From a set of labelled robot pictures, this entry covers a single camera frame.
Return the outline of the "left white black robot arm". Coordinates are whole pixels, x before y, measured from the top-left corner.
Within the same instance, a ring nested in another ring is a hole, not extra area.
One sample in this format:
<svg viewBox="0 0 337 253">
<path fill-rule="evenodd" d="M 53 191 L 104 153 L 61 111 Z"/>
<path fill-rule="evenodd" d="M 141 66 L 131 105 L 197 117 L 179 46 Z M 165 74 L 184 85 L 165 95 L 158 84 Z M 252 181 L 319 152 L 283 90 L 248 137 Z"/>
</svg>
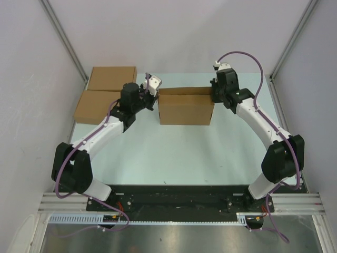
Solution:
<svg viewBox="0 0 337 253">
<path fill-rule="evenodd" d="M 138 112 L 153 110 L 161 84 L 162 81 L 154 75 L 141 85 L 124 84 L 120 98 L 109 105 L 106 116 L 94 130 L 71 144 L 62 142 L 57 146 L 51 173 L 56 193 L 62 186 L 70 194 L 98 199 L 98 205 L 106 211 L 116 206 L 112 188 L 94 178 L 91 161 L 110 140 L 135 122 Z"/>
</svg>

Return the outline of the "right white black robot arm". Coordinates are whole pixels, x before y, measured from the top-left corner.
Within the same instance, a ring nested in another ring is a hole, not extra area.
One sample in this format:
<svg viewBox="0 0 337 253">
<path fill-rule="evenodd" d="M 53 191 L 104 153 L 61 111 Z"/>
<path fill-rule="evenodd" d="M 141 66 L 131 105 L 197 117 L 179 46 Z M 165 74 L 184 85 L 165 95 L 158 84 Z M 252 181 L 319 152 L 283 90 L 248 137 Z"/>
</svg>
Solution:
<svg viewBox="0 0 337 253">
<path fill-rule="evenodd" d="M 244 208 L 256 211 L 262 205 L 262 199 L 285 179 L 295 176 L 296 185 L 300 185 L 305 142 L 299 134 L 292 135 L 266 115 L 255 95 L 249 89 L 239 87 L 237 73 L 230 65 L 216 64 L 214 69 L 216 77 L 210 81 L 212 101 L 223 103 L 245 121 L 266 148 L 262 172 L 248 186 L 243 198 Z"/>
</svg>

